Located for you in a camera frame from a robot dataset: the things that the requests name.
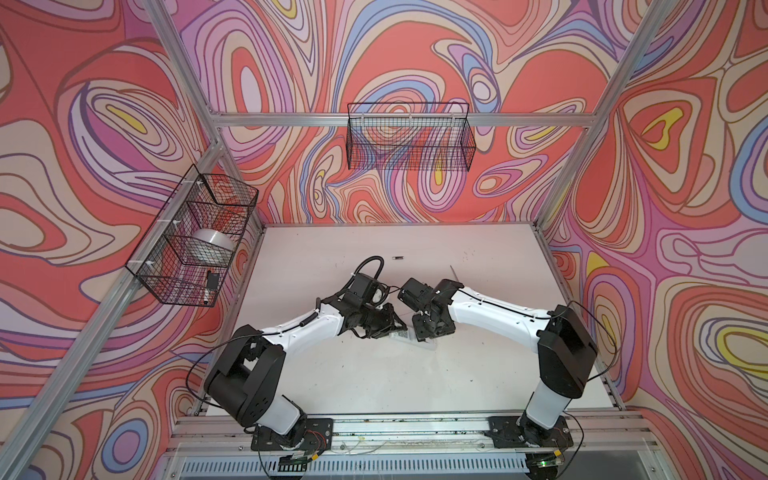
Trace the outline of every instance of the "white table surface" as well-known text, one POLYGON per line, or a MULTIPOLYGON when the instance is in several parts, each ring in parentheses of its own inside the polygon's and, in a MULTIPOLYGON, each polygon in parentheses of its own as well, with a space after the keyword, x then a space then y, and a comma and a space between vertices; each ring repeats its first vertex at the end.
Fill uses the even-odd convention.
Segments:
MULTIPOLYGON (((413 276, 434 286, 459 281, 500 300, 553 310, 563 297, 526 224, 381 227, 270 227, 235 328, 275 326, 336 292, 371 255, 386 261, 379 278, 401 286, 413 276), (395 256, 403 260, 392 260, 395 256)), ((373 274, 376 262, 363 270, 373 274)), ((412 312, 389 297, 410 324, 412 312)), ((351 332, 286 359, 277 393, 310 414, 522 410, 538 383, 538 358, 520 344, 456 323, 430 351, 351 332)), ((589 382, 569 409, 612 407, 589 382)), ((210 408, 208 415, 226 415, 210 408)))

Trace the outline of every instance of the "metal bracket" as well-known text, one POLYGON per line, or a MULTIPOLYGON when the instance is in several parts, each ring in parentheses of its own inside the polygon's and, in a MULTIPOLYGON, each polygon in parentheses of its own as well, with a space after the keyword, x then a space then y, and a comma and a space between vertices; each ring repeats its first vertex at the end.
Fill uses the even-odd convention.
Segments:
MULTIPOLYGON (((285 451, 290 453, 291 450, 283 450, 280 448, 280 437, 281 435, 277 435, 267 427, 259 427, 257 429, 257 433, 253 435, 253 439, 250 443, 250 449, 254 452, 285 451)), ((304 432, 304 438, 296 447, 296 450, 303 450, 304 452, 330 450, 332 442, 333 419, 311 418, 306 420, 306 431, 304 432)))
MULTIPOLYGON (((493 446, 497 449, 523 449, 529 447, 524 440, 521 440, 521 429, 518 426, 519 415, 509 417, 488 417, 488 425, 491 427, 485 436, 493 440, 493 446)), ((551 437, 542 442, 541 447, 555 449, 567 449, 574 446, 574 440, 571 437, 571 430, 565 418, 561 415, 552 428, 551 437)))
POLYGON ((537 224, 541 225, 546 222, 556 211, 558 199, 570 187, 576 172, 579 171, 589 157, 592 146, 599 139, 608 116, 613 111, 616 103, 618 103, 621 93, 632 79, 635 68, 640 64, 643 56, 648 51, 648 47, 650 47, 651 42, 654 40, 656 32, 676 3, 677 0, 654 0, 651 2, 634 36, 630 40, 624 56, 619 61, 616 71, 603 91, 598 107, 594 111, 594 123, 586 131, 581 132, 581 136, 574 146, 573 153, 566 160, 549 192, 546 193, 544 203, 536 217, 537 224))
MULTIPOLYGON (((364 112, 357 112, 364 118, 364 112)), ((403 117, 406 114, 383 113, 376 117, 403 117)), ((452 114, 431 114, 430 117, 452 114)), ((343 113, 213 113, 210 115, 216 127, 345 127, 348 116, 343 113)), ((592 113, 533 112, 513 113, 470 113, 467 120, 473 127, 591 127, 597 117, 592 113)))

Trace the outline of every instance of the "black mounting plate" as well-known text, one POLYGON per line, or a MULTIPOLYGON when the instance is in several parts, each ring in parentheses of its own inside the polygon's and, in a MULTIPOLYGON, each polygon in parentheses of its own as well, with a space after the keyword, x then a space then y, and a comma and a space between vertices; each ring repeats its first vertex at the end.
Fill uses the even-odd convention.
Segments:
MULTIPOLYGON (((493 446, 497 449, 516 449, 527 448, 525 442, 520 440, 520 427, 518 427, 517 416, 509 417, 488 417, 488 424, 491 426, 490 432, 485 432, 485 436, 493 440, 493 446)), ((552 428, 552 435, 542 442, 541 447, 554 447, 557 449, 567 449, 574 446, 574 440, 571 432, 568 430, 568 424, 565 418, 560 415, 552 428)))
MULTIPOLYGON (((331 437, 333 437, 333 419, 307 419, 307 432, 304 433, 304 440, 301 442, 299 450, 305 452, 314 452, 315 450, 328 450, 331 448, 331 437), (309 430, 318 432, 324 439, 325 445, 317 438, 317 435, 310 433, 309 430)), ((277 442, 277 435, 272 429, 259 427, 257 434, 253 434, 250 442, 250 449, 254 452, 280 452, 283 448, 277 442)))

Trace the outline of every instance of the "pink wall panel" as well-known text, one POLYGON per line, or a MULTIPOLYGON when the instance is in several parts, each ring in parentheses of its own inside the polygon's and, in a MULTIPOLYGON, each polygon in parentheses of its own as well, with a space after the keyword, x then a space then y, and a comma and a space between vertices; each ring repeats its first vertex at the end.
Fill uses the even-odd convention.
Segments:
POLYGON ((346 128, 224 132, 267 223, 531 221, 580 128, 476 128, 469 172, 350 170, 346 128))
MULTIPOLYGON (((0 2, 0 440, 206 146, 137 2, 0 2)), ((25 478, 151 473, 252 246, 214 309, 142 290, 25 478)))
POLYGON ((488 0, 168 2, 216 111, 346 111, 463 98, 592 111, 646 5, 488 0))
POLYGON ((768 478, 766 78, 765 2, 679 2, 547 225, 682 478, 768 478))

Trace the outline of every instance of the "black cable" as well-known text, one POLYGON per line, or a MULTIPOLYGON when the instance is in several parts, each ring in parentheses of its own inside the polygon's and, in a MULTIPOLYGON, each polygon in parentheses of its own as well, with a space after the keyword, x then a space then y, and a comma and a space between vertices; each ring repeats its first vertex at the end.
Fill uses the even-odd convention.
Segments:
POLYGON ((360 265, 358 265, 358 266, 357 266, 357 268, 355 268, 355 275, 357 275, 358 273, 360 273, 360 270, 362 270, 362 268, 363 268, 365 265, 367 265, 368 263, 371 263, 371 262, 372 262, 372 261, 374 261, 374 260, 378 260, 378 261, 379 261, 379 269, 376 271, 376 275, 374 275, 374 276, 373 276, 373 278, 375 278, 375 279, 378 279, 378 278, 379 278, 379 275, 380 275, 380 274, 381 274, 381 272, 382 272, 382 270, 384 270, 384 257, 381 257, 381 256, 379 256, 379 255, 374 255, 374 256, 372 256, 372 257, 368 257, 368 258, 366 258, 365 260, 363 260, 363 261, 360 263, 360 265))
POLYGON ((581 430, 581 440, 579 440, 579 442, 578 442, 578 447, 576 447, 576 451, 574 452, 574 454, 573 454, 573 456, 571 457, 571 459, 570 459, 570 460, 568 460, 568 463, 567 463, 567 465, 566 465, 565 467, 563 467, 563 469, 560 471, 560 473, 558 473, 558 476, 554 477, 554 480, 558 480, 558 478, 560 478, 561 476, 563 476, 563 474, 565 473, 565 471, 566 471, 566 470, 568 470, 568 467, 570 467, 570 466, 571 466, 571 463, 573 463, 573 462, 574 462, 574 460, 576 459, 576 454, 577 454, 577 453, 578 453, 578 451, 581 449, 581 445, 584 443, 584 429, 581 427, 581 422, 579 422, 579 421, 578 421, 578 419, 577 419, 576 417, 574 417, 573 415, 571 415, 570 413, 566 413, 566 412, 563 412, 563 413, 564 413, 565 415, 568 415, 569 417, 571 417, 573 420, 575 420, 575 421, 576 421, 576 425, 578 425, 578 428, 579 428, 579 430, 581 430))
POLYGON ((461 293, 464 293, 466 296, 468 296, 468 297, 470 297, 470 298, 472 298, 472 299, 475 299, 475 300, 477 300, 477 301, 479 301, 479 302, 481 302, 481 303, 487 303, 488 305, 497 306, 497 307, 498 307, 498 308, 500 308, 500 309, 504 309, 504 310, 507 310, 507 311, 509 311, 509 312, 512 312, 512 313, 517 313, 518 315, 523 315, 523 316, 526 316, 526 317, 528 317, 528 318, 532 318, 532 319, 539 319, 537 316, 528 315, 527 313, 523 313, 523 312, 520 312, 520 311, 518 311, 518 310, 513 310, 513 309, 511 309, 511 308, 508 308, 508 307, 506 307, 506 306, 503 306, 503 305, 499 305, 499 304, 497 304, 497 303, 493 303, 493 302, 489 302, 488 300, 485 300, 485 299, 482 299, 482 298, 478 298, 478 297, 476 297, 476 296, 472 295, 471 293, 467 293, 467 292, 465 292, 465 291, 464 291, 464 290, 462 290, 462 289, 458 289, 458 291, 459 291, 459 292, 461 292, 461 293))
MULTIPOLYGON (((257 424, 257 427, 256 427, 256 438, 257 439, 259 438, 259 433, 260 432, 261 432, 261 425, 257 424)), ((264 463, 261 461, 261 450, 257 449, 256 453, 259 455, 259 465, 261 465, 261 469, 264 470, 264 475, 266 475, 267 478, 272 480, 272 477, 270 476, 269 472, 267 472, 266 468, 264 468, 264 463)))
POLYGON ((595 375, 589 377, 587 379, 587 381, 589 382, 590 380, 594 380, 599 376, 603 376, 603 374, 605 374, 608 370, 614 368, 614 366, 616 365, 616 362, 620 358, 619 354, 621 353, 621 347, 616 343, 616 339, 614 338, 613 335, 611 335, 611 332, 608 332, 608 329, 605 328, 605 325, 603 325, 603 323, 600 320, 598 320, 598 318, 592 312, 590 312, 586 306, 582 305, 576 300, 571 300, 570 302, 568 302, 568 305, 566 306, 571 306, 572 303, 579 305, 582 309, 584 309, 585 312, 589 313, 589 316, 591 316, 592 319, 596 322, 596 324, 598 324, 600 328, 603 329, 605 334, 608 335, 608 339, 611 341, 611 346, 614 348, 614 358, 611 360, 611 364, 605 367, 605 370, 603 370, 602 372, 596 373, 595 375))
POLYGON ((188 392, 189 392, 189 393, 190 393, 190 394, 191 394, 191 395, 192 395, 192 396, 193 396, 195 399, 197 399, 197 400, 200 400, 202 403, 206 403, 206 404, 208 404, 208 405, 210 405, 210 406, 213 406, 213 407, 216 407, 216 408, 218 408, 218 409, 221 409, 221 408, 223 408, 221 405, 217 405, 217 404, 215 404, 215 403, 211 403, 211 402, 208 402, 206 399, 204 399, 204 398, 201 398, 201 397, 197 396, 197 394, 196 394, 196 393, 195 393, 195 392, 192 390, 192 388, 190 387, 190 375, 192 375, 192 371, 194 370, 194 367, 196 367, 196 366, 197 366, 197 364, 198 364, 198 363, 200 363, 200 361, 201 361, 202 359, 204 359, 206 356, 208 356, 208 354, 209 354, 209 353, 211 353, 211 352, 213 352, 215 349, 221 348, 222 346, 225 346, 226 344, 228 344, 228 343, 230 343, 230 342, 234 342, 235 340, 238 340, 238 339, 246 339, 246 338, 252 338, 252 337, 256 337, 256 336, 271 336, 271 335, 280 335, 281 333, 289 332, 290 330, 293 330, 293 329, 295 329, 295 328, 297 328, 297 327, 298 327, 298 325, 294 325, 294 326, 290 327, 289 329, 285 329, 285 330, 283 330, 282 332, 273 332, 273 333, 261 333, 261 332, 259 332, 259 333, 258 333, 258 334, 256 334, 256 335, 241 335, 241 336, 234 336, 234 337, 230 338, 229 340, 227 340, 226 342, 222 342, 222 343, 219 343, 218 345, 216 345, 216 346, 214 346, 214 347, 212 347, 212 348, 208 349, 208 351, 207 351, 207 352, 205 352, 203 355, 201 355, 201 356, 200 356, 200 357, 199 357, 197 360, 195 360, 195 361, 192 363, 192 366, 190 367, 190 369, 189 369, 189 370, 187 370, 187 378, 185 378, 185 379, 184 379, 184 385, 187 387, 187 391, 188 391, 188 392))

